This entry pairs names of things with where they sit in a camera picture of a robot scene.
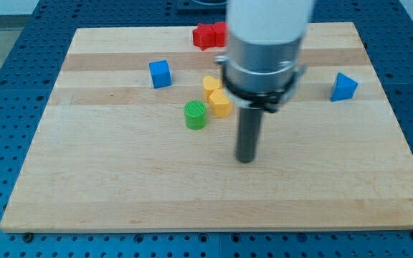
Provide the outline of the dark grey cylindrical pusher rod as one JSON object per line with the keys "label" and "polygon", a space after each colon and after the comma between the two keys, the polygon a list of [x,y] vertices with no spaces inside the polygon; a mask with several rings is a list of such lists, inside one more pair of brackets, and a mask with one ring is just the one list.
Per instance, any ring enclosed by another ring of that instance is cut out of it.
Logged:
{"label": "dark grey cylindrical pusher rod", "polygon": [[240,163],[250,163],[255,159],[262,114],[261,109],[241,107],[239,110],[235,157]]}

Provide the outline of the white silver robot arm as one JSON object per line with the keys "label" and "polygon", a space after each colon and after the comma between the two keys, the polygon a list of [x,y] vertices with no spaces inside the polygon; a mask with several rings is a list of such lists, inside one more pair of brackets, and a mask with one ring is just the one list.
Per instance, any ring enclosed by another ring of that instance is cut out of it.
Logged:
{"label": "white silver robot arm", "polygon": [[224,91],[239,107],[235,158],[255,159],[264,113],[276,113],[295,93],[305,69],[300,46],[314,0],[229,0],[226,52],[217,56]]}

